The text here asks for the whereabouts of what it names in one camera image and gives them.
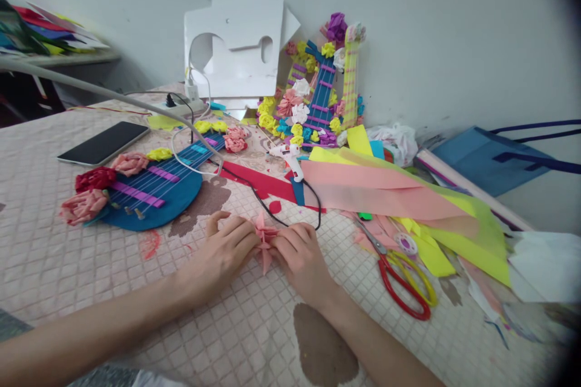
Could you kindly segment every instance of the blue bag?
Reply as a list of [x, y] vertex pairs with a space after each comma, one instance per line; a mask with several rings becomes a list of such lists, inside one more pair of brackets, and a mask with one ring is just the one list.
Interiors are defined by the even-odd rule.
[[581, 129], [510, 140], [497, 133], [521, 129], [581, 125], [581, 120], [526, 124], [486, 131], [472, 127], [446, 141], [433, 153], [493, 197], [502, 195], [550, 169], [581, 174], [581, 165], [555, 160], [524, 142], [570, 136]]

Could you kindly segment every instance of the purple paper flower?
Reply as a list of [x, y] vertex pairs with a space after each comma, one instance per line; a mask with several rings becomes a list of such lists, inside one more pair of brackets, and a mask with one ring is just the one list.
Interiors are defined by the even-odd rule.
[[329, 29], [327, 30], [327, 39], [330, 41], [337, 41], [338, 43], [345, 42], [346, 30], [347, 24], [345, 23], [345, 14], [335, 12], [331, 15]]

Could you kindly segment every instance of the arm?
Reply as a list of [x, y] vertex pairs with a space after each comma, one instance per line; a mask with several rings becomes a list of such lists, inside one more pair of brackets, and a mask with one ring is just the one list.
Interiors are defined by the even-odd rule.
[[277, 248], [272, 253], [280, 261], [290, 284], [336, 329], [376, 384], [442, 385], [335, 283], [312, 226], [290, 226], [282, 230], [272, 244]]
[[240, 217], [218, 231], [208, 218], [206, 244], [179, 271], [0, 343], [0, 386], [62, 386], [135, 345], [161, 325], [205, 304], [238, 275], [260, 243]]

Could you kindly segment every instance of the glue gun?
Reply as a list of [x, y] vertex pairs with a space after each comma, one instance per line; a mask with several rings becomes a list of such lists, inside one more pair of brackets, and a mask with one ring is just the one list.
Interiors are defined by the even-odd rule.
[[298, 145], [279, 145], [277, 147], [271, 148], [268, 151], [268, 154], [275, 157], [282, 157], [284, 161], [290, 166], [292, 175], [295, 176], [294, 180], [297, 183], [300, 183], [303, 180], [303, 170], [301, 169], [301, 166], [297, 160], [297, 156], [301, 154], [301, 150]]

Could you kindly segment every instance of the smartphone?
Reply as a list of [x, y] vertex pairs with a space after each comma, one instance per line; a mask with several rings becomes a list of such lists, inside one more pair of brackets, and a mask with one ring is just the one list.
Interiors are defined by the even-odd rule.
[[102, 166], [147, 133], [149, 133], [149, 127], [121, 121], [71, 148], [57, 159], [85, 166]]

